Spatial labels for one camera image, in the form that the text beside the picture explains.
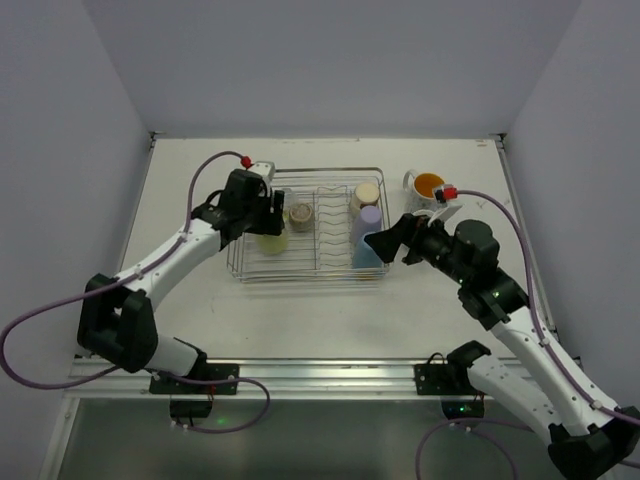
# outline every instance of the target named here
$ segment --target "purple cup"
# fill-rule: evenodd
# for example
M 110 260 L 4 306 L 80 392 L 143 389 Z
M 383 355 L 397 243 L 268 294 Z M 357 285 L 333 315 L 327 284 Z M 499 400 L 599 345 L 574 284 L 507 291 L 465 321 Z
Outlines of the purple cup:
M 382 212 L 380 209 L 371 205 L 362 207 L 360 213 L 353 221 L 350 237 L 351 243 L 355 245 L 365 233 L 379 232 L 381 229 Z

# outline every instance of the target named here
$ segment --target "cable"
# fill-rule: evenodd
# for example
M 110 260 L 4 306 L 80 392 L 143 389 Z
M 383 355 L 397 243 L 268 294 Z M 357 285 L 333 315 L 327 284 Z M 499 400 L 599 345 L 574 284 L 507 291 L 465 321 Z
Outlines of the cable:
M 429 357 L 425 365 L 426 366 L 431 365 L 431 362 L 433 362 L 436 357 L 440 357 L 443 362 L 445 361 L 444 355 L 442 355 L 440 352 L 435 352 Z
M 196 172 L 194 173 L 193 177 L 191 178 L 191 183 L 189 184 L 189 193 L 188 193 L 188 198 L 187 198 L 187 215 L 186 215 L 186 220 L 185 220 L 185 224 L 184 224 L 184 231 L 188 232 L 189 231 L 189 227 L 191 226 L 191 210 L 193 207 L 193 191 L 195 189 L 196 186 L 196 182 L 198 180 L 198 177 L 200 176 L 200 173 L 202 173 L 202 170 L 204 170 L 211 162 L 213 162 L 214 160 L 226 156 L 226 155 L 232 155 L 234 157 L 238 157 L 241 161 L 245 158 L 244 155 L 239 154 L 238 152 L 233 152 L 230 150 L 224 151 L 224 152 L 220 152 L 220 153 L 216 153 L 215 155 L 209 157 L 207 160 L 204 161 L 204 163 L 202 165 L 200 165 L 200 167 L 196 170 Z M 163 254 L 161 255 L 157 260 L 154 260 L 153 262 L 151 262 L 149 265 L 147 265 L 146 267 L 141 269 L 141 274 L 144 275 L 145 273 L 149 272 L 150 270 L 153 270 L 154 268 L 156 268 L 158 265 L 162 264 L 165 260 L 167 260 L 171 255 L 173 255 L 176 250 L 178 250 L 178 248 L 180 248 L 180 245 L 183 243 L 183 239 L 181 237 L 179 237 L 176 242 L 169 247 L 169 249 Z M 85 293 L 81 293 L 78 295 L 74 295 L 72 297 L 69 298 L 64 298 L 62 300 L 58 300 L 55 302 L 51 302 L 48 303 L 46 305 L 43 305 L 42 307 L 38 307 L 35 308 L 33 310 L 30 310 L 26 313 L 23 313 L 22 315 L 20 315 L 19 317 L 17 317 L 16 319 L 12 320 L 11 322 L 9 322 L 3 329 L 2 332 L 0 332 L 0 368 L 2 368 L 2 370 L 4 370 L 4 372 L 15 382 L 19 383 L 20 385 L 23 385 L 25 387 L 28 388 L 35 388 L 38 390 L 60 390 L 60 389 L 64 389 L 64 388 L 72 388 L 72 387 L 77 387 L 78 385 L 83 385 L 85 383 L 91 382 L 97 378 L 100 377 L 104 377 L 105 375 L 108 375 L 109 373 L 112 373 L 116 370 L 118 370 L 118 367 L 110 367 L 107 368 L 106 370 L 103 370 L 101 372 L 96 373 L 95 375 L 91 375 L 88 377 L 84 377 L 80 380 L 74 380 L 72 382 L 67 382 L 67 383 L 52 383 L 52 384 L 47 384 L 47 383 L 40 383 L 40 382 L 34 382 L 31 381 L 29 379 L 26 379 L 22 376 L 20 376 L 15 370 L 13 370 L 13 368 L 11 368 L 11 366 L 9 365 L 8 361 L 7 361 L 7 355 L 6 355 L 6 351 L 5 351 L 5 347 L 6 347 L 6 342 L 7 342 L 7 337 L 9 336 L 9 334 L 11 333 L 11 331 L 16 328 L 18 325 L 26 322 L 27 320 L 29 320 L 32 317 L 35 317 L 36 315 L 40 315 L 41 313 L 44 312 L 48 312 L 50 310 L 53 310 L 55 308 L 59 308 L 65 305 L 69 305 L 71 303 L 75 303 L 75 302 L 79 302 L 81 300 L 86 300 L 88 298 L 92 298 L 95 297 L 97 295 L 101 295 L 105 292 L 108 292 L 110 290 L 116 289 L 118 287 L 121 287 L 123 285 L 126 285 L 129 282 L 132 282 L 133 280 L 135 280 L 136 278 L 138 278 L 138 274 L 134 273 L 132 275 L 129 275 L 128 277 L 125 278 L 121 278 L 118 279 L 115 283 L 112 283 L 110 285 L 101 287 L 101 288 L 97 288 L 96 290 L 92 290 L 90 292 L 85 292 Z
M 436 425 L 434 425 L 432 428 L 430 428 L 427 433 L 425 433 L 422 438 L 420 439 L 420 443 L 418 443 L 418 448 L 416 449 L 416 456 L 414 458 L 414 469 L 415 469 L 415 474 L 416 474 L 416 480 L 422 480 L 422 475 L 420 473 L 420 457 L 422 456 L 422 449 L 424 448 L 424 445 L 427 443 L 427 440 L 429 440 L 429 438 L 431 437 L 431 435 L 433 435 L 434 433 L 436 433 L 438 430 L 449 426 L 451 424 L 460 424 L 460 423 L 477 423 L 478 421 L 481 421 L 482 423 L 488 423 L 491 425 L 500 425 L 503 427 L 511 427 L 511 428 L 515 428 L 518 430 L 523 430 L 525 432 L 530 432 L 531 430 L 528 427 L 522 426 L 522 425 L 518 425 L 517 423 L 511 423 L 511 422 L 507 422 L 507 421 L 503 421 L 503 420 L 493 420 L 490 418 L 458 418 L 454 421 L 452 420 L 443 420 L 439 423 L 437 423 Z M 514 479 L 518 479 L 518 471 L 516 468 L 516 464 L 515 461 L 513 460 L 513 458 L 511 457 L 511 455 L 504 449 L 504 447 L 502 447 L 493 437 L 489 437 L 486 434 L 481 435 L 479 432 L 473 432 L 476 435 L 485 438 L 487 440 L 489 440 L 491 443 L 493 443 L 503 454 L 504 456 L 507 458 L 509 465 L 511 465 L 511 472 L 513 474 L 513 478 Z
M 536 331 L 536 334 L 538 335 L 538 339 L 542 343 L 543 348 L 546 350 L 547 354 L 549 355 L 553 363 L 556 365 L 556 367 L 558 367 L 558 370 L 560 370 L 562 375 L 567 379 L 567 381 L 571 384 L 571 386 L 580 394 L 582 398 L 584 398 L 589 403 L 589 405 L 593 405 L 596 399 L 593 398 L 591 395 L 589 395 L 589 393 L 584 388 L 582 388 L 582 386 L 580 386 L 580 384 L 576 381 L 576 379 L 573 378 L 573 376 L 571 375 L 571 372 L 569 372 L 569 370 L 567 370 L 567 367 L 563 365 L 562 361 L 560 360 L 556 352 L 553 350 L 551 345 L 544 344 L 543 342 L 545 335 L 544 335 L 544 331 L 542 330 L 542 322 L 538 317 L 538 312 L 536 309 L 535 298 L 534 298 L 535 295 L 534 295 L 534 289 L 533 289 L 533 267 L 532 267 L 533 262 L 531 260 L 531 252 L 529 249 L 529 244 L 527 243 L 527 240 L 524 238 L 524 234 L 522 233 L 520 226 L 516 222 L 516 219 L 514 218 L 513 215 L 511 215 L 511 212 L 509 212 L 509 210 L 507 210 L 507 208 L 504 205 L 502 205 L 498 200 L 493 198 L 491 195 L 487 195 L 486 193 L 482 193 L 482 192 L 477 192 L 475 190 L 458 190 L 458 195 L 469 195 L 472 197 L 479 197 L 484 200 L 487 200 L 488 202 L 491 202 L 507 217 L 507 219 L 509 220 L 509 223 L 511 223 L 511 226 L 513 227 L 516 233 L 516 236 L 518 237 L 518 241 L 520 242 L 520 248 L 522 249 L 522 254 L 524 256 L 524 270 L 525 270 L 525 276 L 527 280 L 527 292 L 529 293 L 529 301 L 531 304 L 529 307 L 529 311 L 531 312 L 531 320 L 533 322 L 533 327 Z M 628 422 L 640 427 L 640 420 L 630 417 L 629 415 L 624 415 L 622 413 L 616 412 L 606 407 L 600 407 L 600 411 L 608 414 L 611 417 L 618 418 L 620 420 L 623 420 L 625 422 Z
M 515 460 L 513 459 L 511 454 L 507 451 L 507 449 L 504 448 L 500 444 L 500 442 L 498 442 L 495 438 L 493 438 L 493 436 L 489 435 L 488 433 L 478 432 L 476 430 L 471 430 L 471 433 L 473 433 L 478 437 L 484 438 L 488 442 L 492 443 L 494 447 L 500 450 L 504 458 L 506 458 L 507 461 L 509 462 L 509 466 L 511 467 L 511 476 L 513 477 L 514 480 L 518 480 L 518 478 L 520 477 L 520 475 L 518 474 L 518 467 L 516 465 Z
M 213 202 L 213 200 L 222 193 L 222 190 L 216 190 L 213 193 L 210 193 L 209 196 L 207 197 L 206 203 L 211 204 L 211 202 Z
M 255 417 L 253 417 L 251 420 L 249 420 L 248 422 L 245 422 L 245 423 L 243 423 L 241 425 L 238 425 L 236 427 L 219 428 L 219 429 L 203 428 L 203 427 L 198 427 L 198 426 L 193 426 L 193 425 L 190 426 L 190 425 L 186 425 L 184 423 L 176 422 L 179 425 L 181 425 L 182 428 L 186 428 L 187 430 L 192 430 L 192 431 L 198 432 L 198 433 L 209 433 L 209 434 L 239 432 L 241 430 L 245 430 L 245 429 L 255 425 L 256 423 L 258 423 L 262 419 L 262 417 L 265 416 L 265 414 L 269 410 L 269 406 L 271 405 L 271 395 L 269 394 L 269 390 L 267 390 L 267 387 L 265 387 L 262 383 L 260 383 L 257 380 L 254 380 L 252 378 L 238 377 L 238 378 L 229 379 L 229 380 L 192 380 L 190 378 L 178 377 L 177 375 L 173 375 L 172 373 L 165 372 L 164 374 L 166 376 L 168 376 L 169 378 L 171 378 L 172 380 L 175 380 L 176 382 L 181 382 L 181 383 L 184 383 L 184 384 L 187 384 L 187 385 L 208 386 L 208 385 L 230 385 L 230 384 L 238 384 L 238 383 L 250 383 L 250 384 L 255 385 L 256 387 L 260 388 L 265 394 L 266 400 L 264 402 L 264 406 L 262 407 L 260 412 L 258 412 L 258 414 Z

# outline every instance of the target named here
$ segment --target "beige cup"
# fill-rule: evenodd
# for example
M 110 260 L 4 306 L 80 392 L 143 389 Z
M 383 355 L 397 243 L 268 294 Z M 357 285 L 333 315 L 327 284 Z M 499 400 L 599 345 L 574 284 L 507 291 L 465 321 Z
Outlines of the beige cup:
M 375 207 L 380 200 L 380 189 L 375 183 L 361 183 L 358 185 L 351 196 L 349 202 L 349 211 L 351 215 L 357 217 L 360 209 L 366 206 Z

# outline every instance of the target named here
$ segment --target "orange liquid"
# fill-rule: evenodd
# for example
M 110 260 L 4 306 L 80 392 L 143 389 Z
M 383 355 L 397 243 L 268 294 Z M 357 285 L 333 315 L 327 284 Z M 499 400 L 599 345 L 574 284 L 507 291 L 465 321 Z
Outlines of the orange liquid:
M 433 189 L 442 185 L 442 180 L 435 173 L 421 173 L 413 181 L 413 186 L 416 191 L 423 197 L 433 198 Z

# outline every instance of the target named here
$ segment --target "blue cup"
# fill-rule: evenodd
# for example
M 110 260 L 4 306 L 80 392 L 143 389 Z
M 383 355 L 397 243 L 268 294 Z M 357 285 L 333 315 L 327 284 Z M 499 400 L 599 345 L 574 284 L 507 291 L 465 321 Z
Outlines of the blue cup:
M 376 252 L 373 251 L 373 248 L 371 248 L 364 241 L 365 237 L 369 233 L 375 232 L 366 232 L 364 235 L 362 235 L 362 237 L 360 237 L 358 243 L 356 243 L 356 246 L 353 250 L 353 268 L 382 268 L 383 266 L 380 257 L 378 257 L 378 255 L 376 255 Z

